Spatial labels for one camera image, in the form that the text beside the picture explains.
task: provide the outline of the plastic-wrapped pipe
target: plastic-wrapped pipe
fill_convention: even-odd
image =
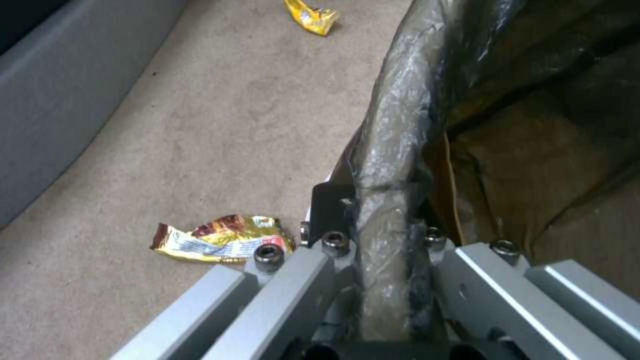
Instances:
[[[411,336],[406,249],[426,190],[412,181],[420,150],[441,137],[447,111],[477,79],[495,37],[523,3],[414,0],[396,32],[349,157],[365,340]]]

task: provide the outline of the gold foil wrapper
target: gold foil wrapper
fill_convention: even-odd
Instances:
[[[295,243],[286,236],[278,219],[229,215],[186,233],[159,224],[151,249],[172,258],[206,263],[244,263],[260,245],[272,243],[285,254]]]
[[[293,19],[306,30],[326,36],[340,14],[334,9],[312,8],[302,0],[284,0]]]

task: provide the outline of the gray panel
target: gray panel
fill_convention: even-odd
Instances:
[[[214,266],[113,359],[200,357],[257,292],[255,276]]]
[[[486,244],[447,251],[436,279],[446,308],[475,338],[498,328],[531,359],[621,359]]]
[[[0,56],[0,229],[82,153],[187,0],[73,0]]]
[[[278,359],[294,338],[309,340],[335,291],[333,261],[299,248],[203,359]]]
[[[640,358],[640,306],[573,260],[526,274],[591,331],[629,359]]]

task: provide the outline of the beige carpet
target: beige carpet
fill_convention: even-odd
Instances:
[[[91,146],[0,233],[0,357],[108,357],[210,265],[148,249],[158,222],[230,213],[294,232],[364,117],[409,0],[196,0]]]

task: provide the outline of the bolt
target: bolt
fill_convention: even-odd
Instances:
[[[426,241],[429,250],[441,251],[447,243],[447,238],[439,228],[429,226],[427,233],[424,235],[424,241]]]
[[[284,263],[284,251],[275,244],[262,244],[253,252],[255,267],[263,272],[274,272]]]
[[[510,265],[516,265],[520,257],[520,249],[509,240],[496,240],[489,244],[489,248]]]
[[[334,258],[349,254],[349,238],[340,231],[328,231],[322,236],[323,251]]]
[[[300,245],[304,247],[309,246],[309,222],[300,222]]]

